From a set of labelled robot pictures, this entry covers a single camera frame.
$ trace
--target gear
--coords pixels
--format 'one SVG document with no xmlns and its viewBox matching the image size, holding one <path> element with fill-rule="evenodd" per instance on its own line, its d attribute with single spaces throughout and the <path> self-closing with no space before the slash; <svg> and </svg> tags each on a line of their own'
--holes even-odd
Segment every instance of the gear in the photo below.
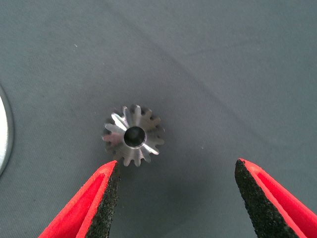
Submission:
<svg viewBox="0 0 317 238">
<path fill-rule="evenodd" d="M 157 145 L 163 145 L 160 135 L 164 132 L 159 126 L 160 118 L 153 117 L 152 111 L 135 105 L 130 109 L 124 106 L 123 114 L 112 113 L 105 124 L 103 140 L 106 150 L 115 160 L 124 159 L 128 166 L 131 160 L 138 167 L 141 159 L 151 162 L 150 154 L 159 154 Z"/>
</svg>

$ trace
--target gray fabric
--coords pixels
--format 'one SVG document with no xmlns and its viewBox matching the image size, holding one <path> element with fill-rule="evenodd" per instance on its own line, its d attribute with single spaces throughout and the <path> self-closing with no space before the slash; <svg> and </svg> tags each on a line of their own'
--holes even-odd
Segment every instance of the gray fabric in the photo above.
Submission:
<svg viewBox="0 0 317 238">
<path fill-rule="evenodd" d="M 112 238 L 256 237 L 244 157 L 317 212 L 317 2 L 2 0 L 0 84 L 15 142 L 1 237 L 41 233 L 111 159 L 114 107 L 163 120 L 151 164 L 121 168 Z"/>
</svg>

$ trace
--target gear tooth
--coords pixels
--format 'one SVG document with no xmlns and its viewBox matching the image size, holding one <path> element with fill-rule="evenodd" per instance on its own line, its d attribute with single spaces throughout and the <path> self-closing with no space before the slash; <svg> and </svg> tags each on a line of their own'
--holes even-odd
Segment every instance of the gear tooth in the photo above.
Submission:
<svg viewBox="0 0 317 238">
<path fill-rule="evenodd" d="M 128 126 L 132 123 L 132 116 L 131 111 L 126 106 L 122 107 L 123 110 L 123 116 L 125 117 L 125 120 L 127 121 Z"/>
<path fill-rule="evenodd" d="M 157 138 L 155 139 L 155 144 L 156 145 L 163 145 L 165 143 L 165 141 L 161 138 Z"/>
<path fill-rule="evenodd" d="M 124 158 L 124 160 L 123 160 L 123 165 L 124 165 L 125 167 L 127 167 L 127 166 L 129 166 L 130 162 L 131 162 L 131 161 L 130 161 L 128 158 Z"/>
<path fill-rule="evenodd" d="M 142 110 L 141 110 L 141 107 L 139 105 L 135 106 L 134 113 L 138 114 L 138 115 L 141 115 Z"/>
<path fill-rule="evenodd" d="M 153 118 L 152 122 L 154 123 L 154 125 L 158 125 L 161 122 L 160 118 Z"/>
<path fill-rule="evenodd" d="M 139 158 L 135 159 L 134 164 L 136 167 L 139 167 L 141 165 L 141 159 L 139 159 Z"/>
<path fill-rule="evenodd" d="M 144 108 L 143 111 L 144 111 L 144 117 L 146 117 L 148 119 L 151 118 L 153 112 L 150 109 Z"/>
<path fill-rule="evenodd" d="M 145 160 L 146 162 L 148 162 L 148 163 L 150 163 L 150 162 L 152 161 L 152 159 L 151 159 L 151 157 L 150 157 L 149 154 L 145 154 L 145 155 L 144 155 L 144 160 Z"/>
</svg>

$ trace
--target shiny metal surface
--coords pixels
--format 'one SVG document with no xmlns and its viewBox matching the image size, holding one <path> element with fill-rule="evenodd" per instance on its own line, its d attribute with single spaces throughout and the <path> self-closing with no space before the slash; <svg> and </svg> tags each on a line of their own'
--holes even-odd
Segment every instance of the shiny metal surface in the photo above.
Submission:
<svg viewBox="0 0 317 238">
<path fill-rule="evenodd" d="M 138 167 L 141 160 L 151 162 L 150 154 L 159 154 L 157 145 L 163 145 L 160 135 L 164 130 L 159 126 L 160 118 L 153 117 L 152 111 L 140 106 L 122 108 L 122 115 L 111 114 L 105 124 L 103 140 L 106 150 L 113 154 L 115 160 L 124 159 L 128 166 L 131 160 Z"/>
<path fill-rule="evenodd" d="M 0 86 L 0 175 L 5 169 L 13 143 L 13 121 L 8 100 Z"/>
</svg>

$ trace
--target metal disc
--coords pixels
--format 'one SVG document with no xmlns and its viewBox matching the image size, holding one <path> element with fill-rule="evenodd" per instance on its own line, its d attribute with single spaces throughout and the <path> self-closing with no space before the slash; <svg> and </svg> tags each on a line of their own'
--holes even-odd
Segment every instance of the metal disc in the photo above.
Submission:
<svg viewBox="0 0 317 238">
<path fill-rule="evenodd" d="M 8 100 L 0 86 L 0 175 L 8 162 L 13 144 L 13 120 Z"/>
</svg>

